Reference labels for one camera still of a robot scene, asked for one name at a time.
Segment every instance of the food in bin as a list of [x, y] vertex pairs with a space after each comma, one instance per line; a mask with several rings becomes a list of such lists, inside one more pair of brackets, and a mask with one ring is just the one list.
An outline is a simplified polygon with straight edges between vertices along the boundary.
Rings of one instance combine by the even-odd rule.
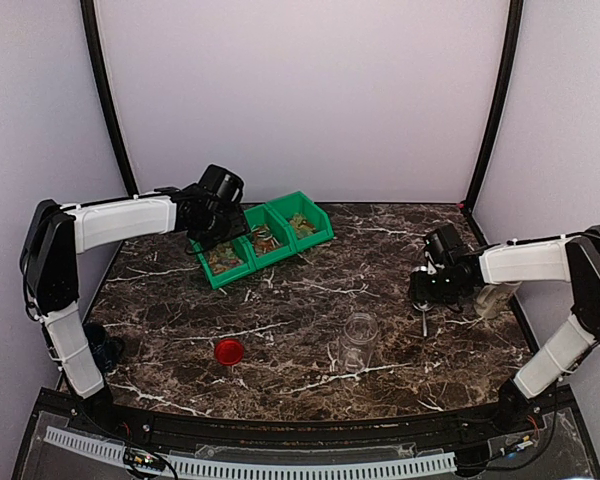
[[244, 264], [242, 259], [236, 254], [236, 250], [231, 242], [216, 245], [205, 253], [205, 257], [214, 275], [220, 275]]
[[273, 252], [282, 246], [282, 244], [273, 236], [269, 225], [256, 225], [251, 230], [251, 244], [256, 252], [256, 256], [261, 257], [267, 253]]
[[289, 220], [289, 223], [296, 232], [296, 237], [298, 237], [298, 240], [307, 238], [309, 235], [313, 235], [318, 231], [313, 223], [307, 220], [307, 217], [305, 217], [302, 213], [294, 214]]

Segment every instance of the marble table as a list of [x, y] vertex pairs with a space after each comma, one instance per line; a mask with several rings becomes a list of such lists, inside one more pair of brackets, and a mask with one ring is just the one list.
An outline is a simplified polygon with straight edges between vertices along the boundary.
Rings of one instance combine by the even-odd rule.
[[[407, 298], [422, 236], [447, 222], [476, 245], [455, 206], [326, 204], [336, 238], [212, 290], [182, 234], [122, 247], [92, 309], [126, 342], [107, 376], [116, 403], [253, 420], [359, 420], [430, 413], [497, 399], [530, 352], [514, 315], [422, 315]], [[377, 318], [370, 368], [335, 369], [335, 340], [352, 312]], [[238, 338], [244, 360], [225, 367], [214, 345]]]

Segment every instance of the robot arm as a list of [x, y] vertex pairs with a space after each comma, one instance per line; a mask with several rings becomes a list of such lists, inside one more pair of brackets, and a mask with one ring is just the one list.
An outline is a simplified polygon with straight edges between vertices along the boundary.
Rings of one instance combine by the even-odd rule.
[[411, 274], [416, 308], [452, 304], [476, 287], [504, 282], [561, 280], [572, 285], [567, 321], [524, 365], [509, 390], [530, 400], [540, 395], [600, 342], [600, 226], [586, 232], [471, 250], [452, 225], [425, 237], [427, 267]]
[[202, 250], [248, 231], [240, 206], [242, 180], [210, 165], [198, 183], [130, 199], [87, 205], [41, 202], [20, 257], [27, 309], [42, 324], [52, 358], [74, 391], [91, 397], [104, 387], [78, 313], [76, 255], [140, 235], [186, 231]]

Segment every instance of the clear plastic cup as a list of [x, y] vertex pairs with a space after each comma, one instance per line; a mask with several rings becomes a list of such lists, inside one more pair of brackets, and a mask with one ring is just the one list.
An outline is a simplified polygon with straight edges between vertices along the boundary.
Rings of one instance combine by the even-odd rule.
[[369, 367], [378, 340], [378, 323], [367, 313], [349, 317], [338, 338], [338, 364], [341, 371], [358, 373]]

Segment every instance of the green compartment tray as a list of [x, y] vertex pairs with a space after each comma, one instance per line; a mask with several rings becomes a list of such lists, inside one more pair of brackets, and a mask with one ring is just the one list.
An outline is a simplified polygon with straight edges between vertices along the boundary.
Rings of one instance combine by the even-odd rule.
[[[324, 243], [334, 237], [333, 228], [329, 221], [329, 215], [302, 192], [295, 192], [271, 200], [266, 203], [266, 205], [278, 213], [287, 222], [287, 226], [291, 229], [293, 242], [295, 243], [297, 252], [302, 252], [307, 248], [314, 247], [319, 243]], [[298, 238], [295, 230], [293, 230], [293, 227], [289, 224], [289, 220], [291, 220], [291, 217], [296, 213], [302, 213], [307, 217], [307, 220], [316, 227], [316, 233], [302, 239]]]
[[[316, 227], [316, 233], [299, 239], [289, 223], [296, 213], [302, 213], [307, 217], [307, 220]], [[244, 214], [252, 229], [266, 223], [282, 247], [258, 257], [249, 235], [232, 240], [236, 254], [244, 264], [220, 275], [213, 275], [204, 254], [197, 254], [211, 288], [214, 290], [334, 237], [329, 216], [302, 192], [295, 192], [250, 208]], [[197, 244], [191, 243], [194, 248], [197, 248]]]

